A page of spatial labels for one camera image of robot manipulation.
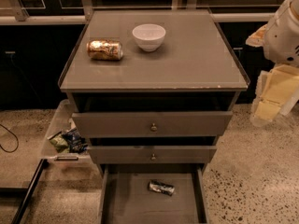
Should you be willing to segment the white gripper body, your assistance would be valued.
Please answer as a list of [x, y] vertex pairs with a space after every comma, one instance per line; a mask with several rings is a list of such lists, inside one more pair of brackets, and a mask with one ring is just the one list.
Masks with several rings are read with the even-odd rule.
[[280, 107], [279, 114], [288, 115], [299, 101], [299, 68], [287, 64], [262, 71], [256, 90], [256, 99]]

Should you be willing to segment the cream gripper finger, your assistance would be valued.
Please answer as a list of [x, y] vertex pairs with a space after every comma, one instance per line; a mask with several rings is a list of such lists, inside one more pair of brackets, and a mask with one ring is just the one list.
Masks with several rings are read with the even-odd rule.
[[263, 127], [274, 120], [280, 107], [255, 99], [250, 110], [250, 122], [256, 127]]

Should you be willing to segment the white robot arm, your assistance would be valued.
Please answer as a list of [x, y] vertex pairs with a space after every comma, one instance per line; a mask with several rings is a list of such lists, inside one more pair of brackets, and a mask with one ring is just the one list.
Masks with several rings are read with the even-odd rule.
[[275, 64], [257, 80], [250, 121], [261, 127], [278, 114], [288, 115], [299, 100], [299, 0], [285, 0], [246, 44], [262, 47], [264, 57]]

